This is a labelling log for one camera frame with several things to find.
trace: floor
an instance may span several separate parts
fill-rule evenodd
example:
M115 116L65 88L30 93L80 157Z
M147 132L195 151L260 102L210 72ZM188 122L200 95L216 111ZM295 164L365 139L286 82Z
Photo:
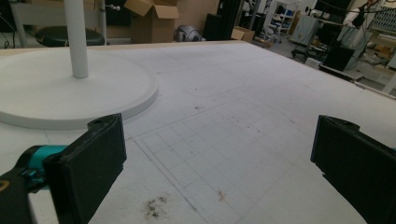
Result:
M124 121L128 160L90 223L365 223L309 160L317 119L396 146L394 101L241 42L109 53L146 66L160 90ZM0 123L0 173L30 146L84 132ZM30 198L38 223L56 223L47 191Z
M253 41L253 44L262 47L262 44L260 42ZM295 48L299 47L296 47L296 45L289 42L287 36L282 35L282 42L280 44L274 43L270 48L266 49L282 56L291 58L296 62L304 63L305 58L303 58L302 56L297 55L297 57L295 58L292 57L291 51ZM392 75L378 70L373 65L370 65L362 60L356 61L356 63L353 64L352 67L347 67L343 74L344 76L348 76L353 79L358 77L359 83L378 91L381 91L392 77ZM393 89L390 95L396 96L396 89Z

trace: wall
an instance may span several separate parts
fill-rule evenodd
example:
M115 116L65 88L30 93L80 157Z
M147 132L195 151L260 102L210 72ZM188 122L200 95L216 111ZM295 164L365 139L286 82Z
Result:
M216 14L218 6L219 0L178 0L180 18L175 20L175 28L179 25L190 25L202 34L207 13Z

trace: shelf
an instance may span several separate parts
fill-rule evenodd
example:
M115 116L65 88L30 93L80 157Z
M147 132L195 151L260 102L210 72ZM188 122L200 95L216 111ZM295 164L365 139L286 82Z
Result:
M284 18L288 18L288 19L293 19L294 18L294 16L288 16L288 15L285 15L285 14L280 14L279 16L280 17L284 17Z

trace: cardboard box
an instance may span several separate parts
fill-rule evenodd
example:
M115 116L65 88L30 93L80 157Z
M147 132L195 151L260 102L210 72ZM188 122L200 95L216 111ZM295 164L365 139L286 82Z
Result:
M233 33L231 34L231 39L243 40L248 43L251 43L253 37L254 37L254 31L251 31L249 29L240 26L235 26L233 28Z
M169 43L174 40L177 0L127 0L133 12L131 43Z

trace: white platform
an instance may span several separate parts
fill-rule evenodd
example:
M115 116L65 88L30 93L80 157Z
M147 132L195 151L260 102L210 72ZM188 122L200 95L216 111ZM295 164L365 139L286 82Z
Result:
M90 224L366 223L309 160L318 115L395 147L393 100L246 42L186 45L107 48L161 87L123 122L128 160ZM83 133L0 123L0 174L28 147ZM57 223L48 191L30 197L38 223ZM160 215L147 216L159 197Z
M89 77L74 78L68 49L4 59L0 121L35 129L84 129L109 114L128 119L155 100L158 80L141 65L98 50L89 50L88 60Z

